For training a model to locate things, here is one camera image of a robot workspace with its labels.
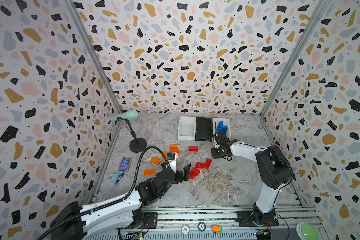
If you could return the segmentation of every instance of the metal corner post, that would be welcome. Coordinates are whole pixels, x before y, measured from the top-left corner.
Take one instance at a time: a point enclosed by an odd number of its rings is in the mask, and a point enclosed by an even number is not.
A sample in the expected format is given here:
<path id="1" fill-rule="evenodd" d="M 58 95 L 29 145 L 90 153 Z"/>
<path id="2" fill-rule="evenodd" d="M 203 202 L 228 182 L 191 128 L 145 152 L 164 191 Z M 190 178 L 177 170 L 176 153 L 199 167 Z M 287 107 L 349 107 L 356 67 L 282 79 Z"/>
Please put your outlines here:
<path id="1" fill-rule="evenodd" d="M 107 76 L 101 66 L 100 60 L 98 59 L 93 46 L 89 40 L 88 34 L 84 28 L 82 21 L 80 20 L 79 14 L 76 11 L 76 7 L 73 4 L 72 0 L 64 0 L 65 7 L 68 11 L 69 16 L 72 19 L 72 22 L 79 33 L 81 40 L 83 41 L 84 47 L 87 49 L 89 57 L 92 60 L 93 65 L 95 66 L 96 71 L 99 73 L 100 79 L 103 82 L 103 85 L 109 95 L 110 100 L 112 101 L 113 106 L 116 109 L 117 113 L 121 113 L 120 105 L 117 101 L 115 94 L 113 93 L 112 87 L 110 86 L 109 82 L 107 81 Z"/>
<path id="2" fill-rule="evenodd" d="M 263 109 L 261 110 L 261 118 L 264 118 L 265 114 L 272 106 L 273 100 L 276 98 L 279 93 L 281 87 L 283 86 L 285 80 L 288 78 L 288 74 L 291 71 L 293 65 L 298 59 L 299 55 L 303 51 L 305 44 L 308 42 L 309 38 L 312 36 L 317 23 L 320 21 L 320 18 L 324 15 L 324 12 L 327 10 L 328 5 L 332 0 L 319 0 L 316 8 L 313 10 L 310 21 L 307 24 L 303 34 L 301 35 L 301 39 L 293 50 L 291 57 L 288 59 L 287 64 L 283 71 L 280 74 L 278 81 L 276 82 L 273 90 L 269 94 L 267 102 L 264 104 Z"/>

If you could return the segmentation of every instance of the red toy brick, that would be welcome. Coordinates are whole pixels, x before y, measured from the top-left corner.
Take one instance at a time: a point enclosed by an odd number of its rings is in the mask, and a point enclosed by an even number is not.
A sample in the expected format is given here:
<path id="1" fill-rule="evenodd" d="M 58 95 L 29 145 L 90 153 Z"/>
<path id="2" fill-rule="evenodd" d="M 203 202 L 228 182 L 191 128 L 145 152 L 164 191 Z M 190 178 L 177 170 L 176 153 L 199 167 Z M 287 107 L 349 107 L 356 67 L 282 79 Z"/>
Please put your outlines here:
<path id="1" fill-rule="evenodd" d="M 208 158 L 208 159 L 205 161 L 204 168 L 208 170 L 209 167 L 211 166 L 211 163 L 212 163 L 212 160 Z"/>
<path id="2" fill-rule="evenodd" d="M 196 167 L 194 167 L 194 168 L 192 169 L 192 172 L 193 172 L 196 176 L 198 176 L 199 173 L 200 173 L 200 170 L 197 169 Z"/>
<path id="3" fill-rule="evenodd" d="M 199 169 L 204 169 L 205 168 L 204 164 L 201 163 L 201 162 L 197 162 L 196 167 L 199 168 Z"/>
<path id="4" fill-rule="evenodd" d="M 189 178 L 190 178 L 190 179 L 194 180 L 195 177 L 196 177 L 196 175 L 195 175 L 193 172 L 190 172 L 190 173 L 189 173 Z"/>
<path id="5" fill-rule="evenodd" d="M 190 151 L 190 152 L 198 152 L 199 148 L 198 147 L 188 147 L 188 151 Z"/>

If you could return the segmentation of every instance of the card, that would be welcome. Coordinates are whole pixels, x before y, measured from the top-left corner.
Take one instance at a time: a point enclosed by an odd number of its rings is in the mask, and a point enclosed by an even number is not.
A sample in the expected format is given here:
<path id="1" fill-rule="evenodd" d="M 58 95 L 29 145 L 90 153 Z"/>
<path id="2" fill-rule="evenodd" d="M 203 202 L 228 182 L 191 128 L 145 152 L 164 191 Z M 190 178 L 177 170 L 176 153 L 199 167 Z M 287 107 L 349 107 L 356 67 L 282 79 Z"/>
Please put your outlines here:
<path id="1" fill-rule="evenodd" d="M 132 157 L 123 157 L 120 163 L 120 171 L 128 171 L 131 164 Z"/>

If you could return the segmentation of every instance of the terrazzo patterned wall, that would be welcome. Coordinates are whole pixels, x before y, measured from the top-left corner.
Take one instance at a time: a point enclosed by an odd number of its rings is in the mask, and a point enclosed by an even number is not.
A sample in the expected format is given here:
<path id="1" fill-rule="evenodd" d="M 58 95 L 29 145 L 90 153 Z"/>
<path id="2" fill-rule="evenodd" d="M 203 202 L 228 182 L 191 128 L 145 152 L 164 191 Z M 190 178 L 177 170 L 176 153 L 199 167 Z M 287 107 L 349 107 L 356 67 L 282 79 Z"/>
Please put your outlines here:
<path id="1" fill-rule="evenodd" d="M 87 204 L 115 129 L 62 2 L 0 2 L 0 239 L 36 239 Z"/>
<path id="2" fill-rule="evenodd" d="M 331 239 L 360 239 L 360 1 L 332 2 L 265 117 Z"/>
<path id="3" fill-rule="evenodd" d="M 75 0 L 121 108 L 259 112 L 314 0 Z"/>

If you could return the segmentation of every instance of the back wall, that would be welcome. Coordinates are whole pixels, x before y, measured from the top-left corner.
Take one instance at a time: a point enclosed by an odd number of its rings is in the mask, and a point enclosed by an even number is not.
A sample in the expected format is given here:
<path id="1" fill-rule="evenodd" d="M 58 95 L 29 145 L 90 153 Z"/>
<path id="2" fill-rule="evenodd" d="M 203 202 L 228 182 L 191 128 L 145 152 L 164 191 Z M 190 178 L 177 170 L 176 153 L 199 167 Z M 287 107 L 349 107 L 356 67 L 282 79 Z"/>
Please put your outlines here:
<path id="1" fill-rule="evenodd" d="M 123 110 L 258 112 L 313 0 L 99 1 L 76 9 Z"/>

